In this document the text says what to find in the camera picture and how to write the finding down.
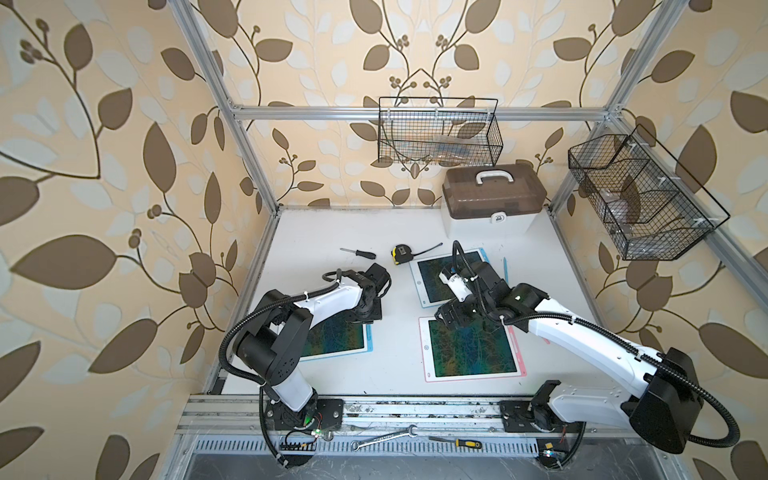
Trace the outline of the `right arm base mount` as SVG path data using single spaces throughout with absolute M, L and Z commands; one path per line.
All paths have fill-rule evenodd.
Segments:
M 560 419 L 547 403 L 528 400 L 502 400 L 498 404 L 503 430 L 506 433 L 541 433 L 559 435 L 579 433 L 581 422 L 568 423 Z

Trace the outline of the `black yellow tape measure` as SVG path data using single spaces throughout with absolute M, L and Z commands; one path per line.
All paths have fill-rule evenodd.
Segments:
M 427 248 L 423 251 L 414 252 L 410 246 L 406 244 L 398 244 L 392 249 L 391 257 L 395 265 L 402 265 L 409 263 L 416 257 L 428 253 L 442 245 L 443 243 L 438 243 L 437 245 Z

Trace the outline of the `black handled screwdriver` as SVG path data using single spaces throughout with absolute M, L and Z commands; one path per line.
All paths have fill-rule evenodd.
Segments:
M 341 251 L 347 252 L 347 253 L 353 254 L 353 255 L 355 255 L 357 257 L 365 258 L 365 259 L 368 259 L 368 260 L 376 260 L 377 259 L 376 254 L 373 253 L 373 252 L 370 252 L 370 251 L 364 251 L 364 250 L 359 250 L 359 249 L 348 249 L 348 248 L 341 248 Z

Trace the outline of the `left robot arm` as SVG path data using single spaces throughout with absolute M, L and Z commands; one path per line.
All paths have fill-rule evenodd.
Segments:
M 340 315 L 348 323 L 371 324 L 383 317 L 389 272 L 374 263 L 364 271 L 322 275 L 318 290 L 287 295 L 268 291 L 223 337 L 218 362 L 228 375 L 256 384 L 288 411 L 315 415 L 317 393 L 298 370 L 310 330 Z

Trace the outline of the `aluminium frame rail front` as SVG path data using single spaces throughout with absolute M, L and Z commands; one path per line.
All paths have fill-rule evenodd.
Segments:
M 554 437 L 570 434 L 506 433 L 503 430 L 499 402 L 528 400 L 527 396 L 415 396 L 415 395 L 322 395 L 345 402 L 343 422 L 337 435 L 359 438 L 404 429 L 415 424 L 421 435 L 428 433 L 486 437 L 516 435 Z M 190 397 L 178 422 L 179 434 L 258 434 L 265 425 L 265 406 L 256 395 L 194 395 Z

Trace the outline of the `brown lid storage box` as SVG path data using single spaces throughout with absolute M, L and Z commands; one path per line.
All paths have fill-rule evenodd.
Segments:
M 547 191 L 529 165 L 456 167 L 442 185 L 441 216 L 451 240 L 500 240 L 525 234 Z

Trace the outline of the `silver wrench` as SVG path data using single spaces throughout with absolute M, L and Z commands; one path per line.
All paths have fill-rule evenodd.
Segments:
M 351 448 L 353 451 L 360 451 L 364 448 L 368 448 L 377 444 L 385 443 L 392 440 L 399 440 L 401 438 L 413 438 L 417 435 L 418 427 L 415 424 L 409 425 L 407 428 L 391 432 L 385 435 L 380 435 L 374 438 L 370 438 L 363 441 L 353 441 Z

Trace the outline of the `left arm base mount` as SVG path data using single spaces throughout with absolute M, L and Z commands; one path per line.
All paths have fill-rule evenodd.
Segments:
M 266 420 L 275 430 L 337 430 L 343 422 L 345 402 L 340 398 L 315 398 L 300 411 L 293 411 L 282 402 L 269 401 L 265 406 Z

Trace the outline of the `yellow black screwdriver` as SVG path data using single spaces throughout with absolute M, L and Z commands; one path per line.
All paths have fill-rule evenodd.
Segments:
M 467 448 L 471 450 L 483 449 L 483 443 L 478 440 L 468 440 L 468 439 L 461 439 L 461 438 L 443 438 L 443 437 L 437 437 L 437 436 L 428 436 L 428 439 L 434 442 L 451 444 L 457 448 Z

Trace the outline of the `blue writing tablet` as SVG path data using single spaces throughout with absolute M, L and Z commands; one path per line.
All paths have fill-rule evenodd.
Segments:
M 422 308 L 440 305 L 455 296 L 439 277 L 444 269 L 453 271 L 451 254 L 417 258 L 410 263 L 410 271 Z
M 373 350 L 370 325 L 328 319 L 309 330 L 302 361 L 324 360 Z

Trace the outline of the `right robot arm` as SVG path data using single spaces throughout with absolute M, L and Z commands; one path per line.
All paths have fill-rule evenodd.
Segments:
M 620 337 L 565 308 L 545 291 L 514 287 L 487 262 L 472 262 L 460 242 L 439 275 L 453 297 L 436 319 L 449 328 L 483 321 L 537 336 L 576 355 L 613 382 L 605 388 L 545 381 L 518 416 L 542 432 L 565 425 L 630 429 L 666 453 L 689 443 L 724 449 L 741 439 L 732 413 L 698 381 L 691 358 L 671 348 L 662 353 Z

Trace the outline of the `pink writing tablet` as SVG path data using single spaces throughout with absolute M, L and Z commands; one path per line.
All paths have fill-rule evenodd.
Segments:
M 525 377 L 527 369 L 510 327 L 480 323 L 457 330 L 434 317 L 419 319 L 424 378 L 428 383 Z

